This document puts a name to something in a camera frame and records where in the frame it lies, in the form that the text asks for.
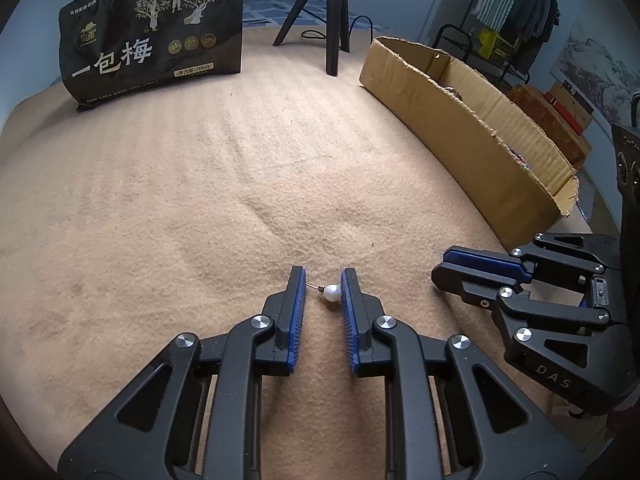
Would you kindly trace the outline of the yellow box on rack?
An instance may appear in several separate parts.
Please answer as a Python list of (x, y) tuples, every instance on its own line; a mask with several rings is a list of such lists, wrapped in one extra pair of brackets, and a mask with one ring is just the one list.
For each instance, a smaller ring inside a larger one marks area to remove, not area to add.
[(491, 28), (483, 27), (478, 34), (480, 48), (478, 55), (484, 60), (494, 63), (508, 62), (515, 52), (513, 44), (504, 40), (498, 32)]

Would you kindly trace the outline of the tan bed blanket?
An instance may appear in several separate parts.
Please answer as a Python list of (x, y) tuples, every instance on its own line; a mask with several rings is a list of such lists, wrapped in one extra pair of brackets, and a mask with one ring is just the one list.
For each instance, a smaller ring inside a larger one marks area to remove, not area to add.
[(1, 394), (49, 465), (182, 332), (230, 330), (283, 289), (346, 266), (419, 333), (486, 311), (433, 288), (452, 245), (500, 248), (456, 180), (361, 87), (360, 32), (329, 77), (321, 48), (244, 35), (241, 73), (78, 112), (62, 84), (1, 130)]

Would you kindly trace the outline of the landscape wall painting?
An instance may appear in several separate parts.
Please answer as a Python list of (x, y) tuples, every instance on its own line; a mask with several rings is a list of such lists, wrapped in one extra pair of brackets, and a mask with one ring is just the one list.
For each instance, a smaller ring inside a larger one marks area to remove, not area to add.
[(631, 124), (639, 90), (639, 27), (611, 0), (579, 10), (554, 66), (610, 124)]

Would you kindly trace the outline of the brown cardboard box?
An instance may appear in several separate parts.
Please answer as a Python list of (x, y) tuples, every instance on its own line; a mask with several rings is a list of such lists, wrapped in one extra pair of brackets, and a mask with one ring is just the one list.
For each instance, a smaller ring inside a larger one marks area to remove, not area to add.
[(405, 39), (373, 40), (360, 84), (440, 161), (506, 248), (529, 242), (577, 202), (576, 171), (484, 76)]

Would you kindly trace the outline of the orange cloth covered furniture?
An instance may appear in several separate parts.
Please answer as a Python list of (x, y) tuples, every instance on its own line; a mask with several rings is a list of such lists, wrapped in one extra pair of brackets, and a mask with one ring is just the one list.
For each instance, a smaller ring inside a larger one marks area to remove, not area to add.
[(577, 122), (568, 120), (564, 107), (558, 108), (558, 102), (548, 100), (545, 94), (528, 84), (519, 84), (506, 92), (506, 96), (544, 130), (575, 169), (584, 166), (591, 145), (574, 129)]

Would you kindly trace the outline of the dark hanging clothes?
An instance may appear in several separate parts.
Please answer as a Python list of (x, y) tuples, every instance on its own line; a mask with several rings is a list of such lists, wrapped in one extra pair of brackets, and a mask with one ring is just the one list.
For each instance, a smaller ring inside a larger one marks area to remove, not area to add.
[(510, 61), (518, 72), (529, 72), (559, 22), (558, 0), (514, 0), (500, 34), (513, 47)]

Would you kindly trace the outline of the black clothes rack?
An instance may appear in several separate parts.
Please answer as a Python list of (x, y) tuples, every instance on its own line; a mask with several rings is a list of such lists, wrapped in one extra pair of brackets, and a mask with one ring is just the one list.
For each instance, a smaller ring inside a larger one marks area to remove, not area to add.
[(560, 24), (558, 0), (470, 0), (462, 19), (439, 27), (432, 46), (454, 50), (460, 61), (502, 90), (528, 84), (542, 46)]

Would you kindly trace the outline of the white pearl earring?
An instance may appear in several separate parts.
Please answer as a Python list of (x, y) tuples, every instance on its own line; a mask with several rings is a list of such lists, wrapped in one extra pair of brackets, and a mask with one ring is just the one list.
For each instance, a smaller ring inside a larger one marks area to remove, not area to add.
[(306, 286), (312, 290), (316, 290), (322, 295), (324, 300), (331, 304), (337, 304), (342, 299), (341, 286), (337, 284), (331, 284), (326, 286), (306, 284)]

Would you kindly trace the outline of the black printed snack bag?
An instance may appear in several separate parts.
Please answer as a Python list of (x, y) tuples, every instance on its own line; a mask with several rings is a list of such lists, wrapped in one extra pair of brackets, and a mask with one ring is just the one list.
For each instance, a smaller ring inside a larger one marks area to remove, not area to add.
[(80, 110), (241, 70), (243, 0), (75, 0), (58, 14), (62, 83)]

